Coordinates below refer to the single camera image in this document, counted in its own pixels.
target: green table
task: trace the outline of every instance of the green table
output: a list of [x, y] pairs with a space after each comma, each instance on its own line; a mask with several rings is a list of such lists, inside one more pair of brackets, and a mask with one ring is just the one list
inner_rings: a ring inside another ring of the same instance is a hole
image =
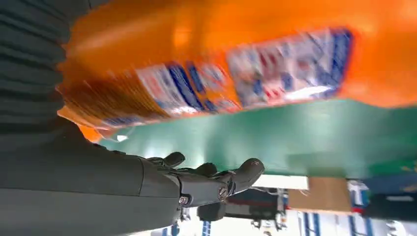
[[138, 126], [124, 142], [101, 144], [144, 157], [181, 151], [187, 167], [236, 168], [257, 157], [267, 174], [362, 178], [397, 173], [415, 160], [417, 107], [319, 101]]

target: detergent bottle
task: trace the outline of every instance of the detergent bottle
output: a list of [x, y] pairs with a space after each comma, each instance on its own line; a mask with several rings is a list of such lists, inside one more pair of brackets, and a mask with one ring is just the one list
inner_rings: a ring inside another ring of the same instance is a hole
[[72, 31], [59, 114], [94, 129], [315, 99], [417, 101], [415, 0], [115, 0]]

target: cardboard box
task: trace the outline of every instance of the cardboard box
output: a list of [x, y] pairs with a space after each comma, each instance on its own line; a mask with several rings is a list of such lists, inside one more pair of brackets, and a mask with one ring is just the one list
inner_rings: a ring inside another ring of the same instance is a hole
[[344, 178], [310, 177], [309, 190], [289, 190], [290, 209], [351, 214], [348, 184]]

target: robotic hand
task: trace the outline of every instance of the robotic hand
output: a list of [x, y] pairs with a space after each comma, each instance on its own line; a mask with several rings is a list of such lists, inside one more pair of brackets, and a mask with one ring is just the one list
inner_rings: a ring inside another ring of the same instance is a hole
[[153, 157], [146, 160], [156, 165], [159, 172], [179, 186], [179, 205], [185, 208], [222, 202], [250, 188], [265, 170], [262, 161], [256, 158], [246, 160], [238, 169], [219, 173], [211, 163], [196, 169], [174, 169], [185, 160], [180, 152], [171, 153], [165, 158]]

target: metal screw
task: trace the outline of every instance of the metal screw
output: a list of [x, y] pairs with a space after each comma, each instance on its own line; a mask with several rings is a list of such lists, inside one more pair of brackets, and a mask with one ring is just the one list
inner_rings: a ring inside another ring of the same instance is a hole
[[188, 197], [186, 197], [186, 196], [181, 196], [180, 198], [179, 198], [179, 204], [180, 205], [186, 205], [187, 203], [188, 203], [188, 201], [189, 201], [190, 199], [188, 198]]
[[227, 197], [227, 193], [228, 193], [227, 187], [225, 185], [221, 186], [219, 188], [219, 194], [218, 194], [219, 200], [221, 201], [225, 200]]

